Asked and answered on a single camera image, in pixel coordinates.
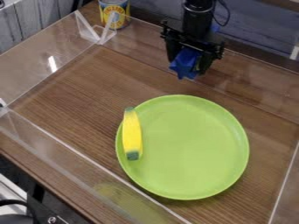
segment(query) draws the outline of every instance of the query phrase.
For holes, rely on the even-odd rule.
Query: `yellow can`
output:
[[[116,12],[109,28],[121,29],[129,24],[129,0],[99,0],[101,24],[105,25],[111,12]]]

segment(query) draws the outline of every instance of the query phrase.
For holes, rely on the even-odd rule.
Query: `black cable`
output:
[[[0,0],[0,9],[5,7],[5,0]]]
[[[219,1],[219,4],[223,6],[223,8],[227,10],[228,12],[228,17],[227,17],[227,21],[222,24],[220,21],[215,18],[215,15],[214,15],[214,12],[212,12],[212,18],[215,19],[216,23],[220,25],[220,26],[226,26],[230,22],[230,7],[227,6],[227,3],[224,2],[224,0],[216,0]]]

